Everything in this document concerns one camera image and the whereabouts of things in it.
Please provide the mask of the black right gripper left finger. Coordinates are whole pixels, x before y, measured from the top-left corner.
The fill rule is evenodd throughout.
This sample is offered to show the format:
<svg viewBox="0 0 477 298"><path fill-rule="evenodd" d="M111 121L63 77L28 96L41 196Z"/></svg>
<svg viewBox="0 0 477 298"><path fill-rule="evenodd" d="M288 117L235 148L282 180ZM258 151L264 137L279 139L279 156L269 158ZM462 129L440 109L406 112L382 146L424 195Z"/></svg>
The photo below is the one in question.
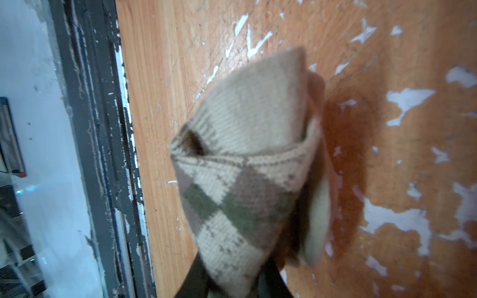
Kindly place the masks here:
<svg viewBox="0 0 477 298"><path fill-rule="evenodd" d="M198 253L174 298L212 298L213 285Z"/></svg>

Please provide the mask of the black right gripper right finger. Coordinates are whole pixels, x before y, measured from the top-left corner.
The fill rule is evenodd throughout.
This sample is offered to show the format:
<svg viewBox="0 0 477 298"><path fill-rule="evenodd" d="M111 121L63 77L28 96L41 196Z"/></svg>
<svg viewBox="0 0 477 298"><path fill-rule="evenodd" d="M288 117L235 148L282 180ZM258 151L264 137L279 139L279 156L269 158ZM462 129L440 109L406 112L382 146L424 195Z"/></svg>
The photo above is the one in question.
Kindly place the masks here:
<svg viewBox="0 0 477 298"><path fill-rule="evenodd" d="M260 270L257 288L259 298L293 298L272 257Z"/></svg>

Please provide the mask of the olive argyle patterned sock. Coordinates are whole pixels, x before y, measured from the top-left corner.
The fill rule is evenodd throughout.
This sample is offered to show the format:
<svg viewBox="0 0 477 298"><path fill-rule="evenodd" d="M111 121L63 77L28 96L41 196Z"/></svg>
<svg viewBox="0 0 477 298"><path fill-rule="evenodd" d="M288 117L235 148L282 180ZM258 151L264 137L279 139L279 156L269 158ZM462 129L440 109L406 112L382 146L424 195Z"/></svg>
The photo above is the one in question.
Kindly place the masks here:
<svg viewBox="0 0 477 298"><path fill-rule="evenodd" d="M324 82L302 47L232 72L170 144L181 204L213 298L259 298L272 257L320 262L333 169L322 131Z"/></svg>

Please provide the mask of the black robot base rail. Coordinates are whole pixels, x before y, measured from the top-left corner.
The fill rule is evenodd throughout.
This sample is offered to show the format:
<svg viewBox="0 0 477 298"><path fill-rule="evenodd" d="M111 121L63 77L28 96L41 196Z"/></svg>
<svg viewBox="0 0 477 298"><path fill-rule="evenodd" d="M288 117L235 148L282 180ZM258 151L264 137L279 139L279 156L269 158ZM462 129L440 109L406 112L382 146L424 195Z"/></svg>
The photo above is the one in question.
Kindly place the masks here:
<svg viewBox="0 0 477 298"><path fill-rule="evenodd" d="M153 298L154 269L114 1L50 1L106 298Z"/></svg>

